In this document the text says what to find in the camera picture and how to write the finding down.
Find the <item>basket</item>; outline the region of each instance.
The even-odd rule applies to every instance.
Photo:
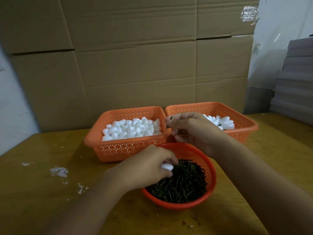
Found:
[[[147,119],[160,119],[160,135],[127,138],[112,141],[101,141],[102,130],[107,124],[122,119],[132,120],[134,118],[146,117]],[[84,139],[86,146],[92,147],[102,162],[118,162],[133,156],[151,144],[160,144],[166,142],[166,137],[171,134],[170,129],[166,129],[165,114],[161,107],[148,106],[130,109],[110,110],[103,113]]]
[[[155,202],[157,205],[162,206],[166,209],[174,210],[186,210],[205,201],[209,197],[209,195],[212,194],[216,185],[216,172],[210,159],[196,147],[188,143],[165,143],[158,146],[171,150],[172,152],[174,152],[178,159],[191,159],[193,162],[196,162],[199,166],[201,166],[205,170],[205,181],[206,183],[208,183],[207,191],[201,198],[182,204],[174,204],[159,200],[158,198],[151,195],[145,188],[141,189],[143,194],[150,200]]]
[[[253,120],[245,117],[243,114],[233,110],[232,108],[220,102],[201,102],[184,105],[174,105],[165,108],[166,116],[183,113],[198,112],[211,116],[229,116],[234,121],[235,129],[224,130],[228,135],[237,139],[241,143],[245,143],[251,132],[258,130],[258,125]]]

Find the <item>wooden table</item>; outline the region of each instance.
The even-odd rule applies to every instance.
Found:
[[[274,114],[249,115],[259,124],[246,145],[270,166],[313,193],[313,127]],[[35,234],[115,163],[83,145],[88,130],[34,134],[0,157],[0,233]],[[52,175],[55,166],[67,177]],[[214,162],[217,186],[186,211],[158,207],[139,190],[116,205],[100,234],[267,234],[247,202]]]

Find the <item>pile of white foam pieces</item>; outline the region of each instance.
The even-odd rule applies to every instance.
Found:
[[[102,141],[159,135],[162,134],[160,125],[160,119],[153,121],[148,120],[146,117],[114,121],[102,130],[104,135]]]
[[[234,125],[234,121],[230,120],[229,116],[225,116],[223,118],[221,118],[220,116],[206,116],[205,114],[203,114],[203,116],[205,118],[207,118],[209,121],[211,121],[212,123],[214,123],[217,127],[219,127],[221,130],[226,130],[226,129],[234,129],[235,125]]]

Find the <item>white wall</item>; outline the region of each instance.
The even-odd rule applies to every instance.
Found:
[[[0,155],[38,132],[24,92],[0,47]]]
[[[259,17],[253,37],[245,113],[269,110],[289,41],[313,34],[313,0],[260,0]]]

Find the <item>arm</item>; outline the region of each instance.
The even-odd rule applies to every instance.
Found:
[[[270,234],[312,234],[313,199],[203,115],[166,118],[177,141],[190,142],[212,157]]]
[[[98,234],[125,193],[172,176],[171,171],[160,167],[163,162],[178,164],[171,151],[152,145],[107,170],[71,209],[47,225],[43,234]]]

